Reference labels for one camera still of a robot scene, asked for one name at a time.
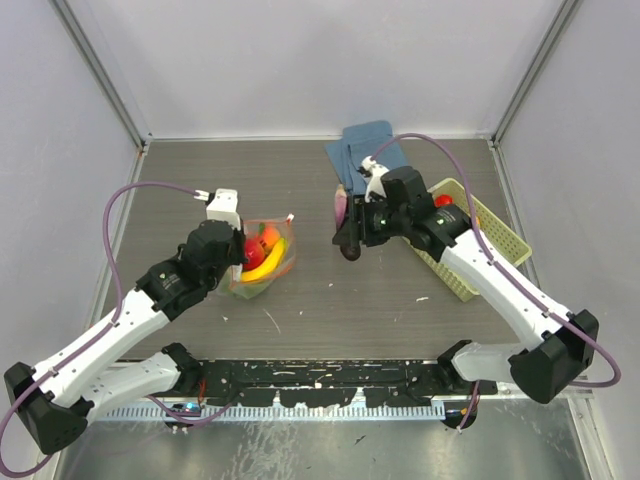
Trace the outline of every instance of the wire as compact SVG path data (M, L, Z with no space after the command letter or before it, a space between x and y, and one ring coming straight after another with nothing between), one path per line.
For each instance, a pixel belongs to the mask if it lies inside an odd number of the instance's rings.
M198 392L198 405L202 405L202 402L204 401L204 392L207 390L207 380L203 378L199 385L200 391Z
M419 138L421 140L426 140L432 145L435 145L436 147L438 147L447 156L447 158L451 161L456 171L458 172L458 175L460 175L460 178L462 179L462 184L464 185L464 190L465 190L465 196L467 198L467 204L469 205L469 214L471 217L471 228L473 229L476 239L478 240L478 244L480 245L480 248L482 248L482 251L487 256L489 261L493 263L496 269L500 273L502 273L502 275L518 291L520 291L520 293L522 293L531 303L533 303L536 307L538 307L543 313L548 312L549 308L543 302L538 300L538 298L536 298L524 285L522 285L513 275L511 275L511 273L509 273L509 271L506 268L504 268L504 266L502 266L499 262L494 260L493 254L489 250L489 247L487 246L487 244L482 238L482 235L480 234L480 227L478 226L478 220L476 217L476 207L473 204L473 198L471 195L469 180L467 179L467 176L464 173L464 170L462 169L462 165L460 164L458 159L453 155L453 153L451 153L451 151L445 145L435 140L434 138L431 138L427 135L423 135L421 133L403 133L401 135L396 135L394 138L392 138L391 140L389 140L388 142L380 146L380 148L378 148L378 150L371 156L371 158L375 160L377 156L380 154L380 152L382 152L385 148L387 148L389 145L392 145L393 143L403 138ZM567 330L569 330L571 333L576 335L582 341L584 341L587 345L593 348L600 355L602 355L602 357L607 361L607 363L611 366L611 369L613 370L613 376L609 380L602 381L602 382L578 381L578 382L572 382L571 385L576 387L586 387L586 388L606 388L606 387L611 387L620 381L620 378L622 377L622 372L620 371L620 367L618 366L618 363L615 361L615 359L609 352L607 352L603 347L601 347L598 342L596 342L594 339L592 339L590 336L588 336L586 333L584 333L582 330L580 330L576 326L567 322L564 318L562 318L557 313L551 312L550 317L553 320L555 320L557 323L565 327Z
M479 390L480 390L480 380L476 380L476 383L473 385L473 392L471 393L471 401L469 402L467 411L465 412L464 417L462 417L462 421L460 422L460 425L456 427L456 430L458 430L459 433L462 433L462 429L467 424L467 420L469 420L469 416L471 415L471 412L478 407L478 402L480 401L480 395L478 394Z
M103 338L109 332L109 330L113 328L113 326L117 323L118 319L120 318L120 314L122 313L122 303L124 300L124 294L122 291L122 281L120 280L120 273L118 272L116 261L113 258L113 250L111 248L111 243L109 238L109 217L111 216L111 209L113 208L114 203L118 200L118 198L120 198L120 196L123 193L128 192L129 190L133 190L134 188L141 188L141 187L163 187L163 188L169 188L171 190L177 190L179 192L188 193L189 195L193 195L194 197L198 196L198 192L196 192L196 190L192 188L183 187L181 185L176 185L173 183L147 181L147 182L136 182L136 183L131 183L129 185L125 185L124 187L118 189L111 196L111 198L109 198L109 200L107 201L107 205L104 208L104 213L102 215L102 244L104 246L104 250L107 255L107 263L109 264L109 269L111 270L112 281L116 288L117 300L116 300L116 308L115 308L113 317L111 318L111 321L107 323L107 325L105 325L105 327L102 330L100 330L94 337L92 337L87 343L79 347L77 350L75 350L73 353L67 356L64 360L62 360L60 363L55 365L51 370L46 372L42 377L40 377L38 380L33 382L31 385L29 385L29 387L27 387L27 389L24 392L22 392L21 395L18 396L18 398L15 400L15 402L13 402L11 407L9 407L9 410L7 411L5 416L2 418L2 421L0 422L0 445L2 444L2 439L4 438L5 431L7 430L7 425L9 424L9 420L11 420L11 417L18 411L20 406L29 397L29 395L31 395L35 390L37 390L44 382L46 382L51 377L53 377L56 374L56 372L59 372L60 369L64 368L66 365L68 365L70 362L78 358L80 355L86 352L89 348L95 345L98 341L100 341L100 339ZM2 453L0 452L0 473L2 473L3 475L9 478L28 477L38 472L39 470L41 470L51 460L51 458L52 458L52 455L47 455L44 458L44 460L38 463L35 467L22 472L14 472L13 470L10 470L5 465L4 460L2 459Z
M158 407L160 407L160 409L166 413L167 415L169 415L171 418L173 418L174 420L177 420L178 422L181 423L186 423L187 425L193 425L194 427L203 427L205 426L207 423L212 422L213 420L215 420L216 418L220 417L224 412L226 412L227 410L229 410L229 408L231 407L231 403L226 404L224 407L222 407L220 410L218 410L216 413L214 413L213 415L209 415L208 417L205 418L201 418L199 420L192 420L190 418L185 418L185 417L181 417L180 415L178 415L176 412L174 412L173 410L171 410L169 407L167 407L164 403L162 403L160 400L158 400L155 397L152 397L151 395L147 395L147 398L149 400L151 400L153 403L155 403Z

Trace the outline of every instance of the banana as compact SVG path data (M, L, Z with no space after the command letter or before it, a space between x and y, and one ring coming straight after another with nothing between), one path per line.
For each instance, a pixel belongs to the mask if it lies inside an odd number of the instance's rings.
M280 262L284 258L284 254L287 252L287 242L284 238L280 238L273 246L269 256L262 262L258 268L249 270L248 272L242 272L240 281L242 282L255 282L267 275L270 275Z

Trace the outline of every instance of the red tomato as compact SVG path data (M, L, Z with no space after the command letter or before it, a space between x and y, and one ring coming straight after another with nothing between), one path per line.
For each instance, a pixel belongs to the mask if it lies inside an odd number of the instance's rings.
M444 207L445 205L451 205L453 203L453 198L449 195L440 195L436 198L436 201L433 202L436 204L436 207Z

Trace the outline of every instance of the red apple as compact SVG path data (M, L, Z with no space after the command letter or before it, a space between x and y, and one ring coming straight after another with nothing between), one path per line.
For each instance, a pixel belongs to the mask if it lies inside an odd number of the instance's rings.
M267 255L257 238L248 238L244 242L244 256L247 257L247 261L244 264L243 270L248 272L262 265Z

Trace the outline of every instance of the gray tabletop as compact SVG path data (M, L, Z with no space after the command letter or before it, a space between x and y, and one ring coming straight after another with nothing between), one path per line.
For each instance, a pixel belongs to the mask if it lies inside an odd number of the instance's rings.
M244 219L295 214L297 263L250 300L210 294L127 358L146 358L171 342L198 358L434 358L455 342L507 343L515 336L482 299L462 303L400 239L345 261L331 245L338 183L323 141L152 144L142 180L198 189L237 189ZM446 142L460 157L473 193L507 219L487 144ZM418 141L402 143L427 186L455 176L446 158ZM125 289L173 255L205 218L201 203L163 189L136 193L118 265ZM113 306L110 292L105 313Z

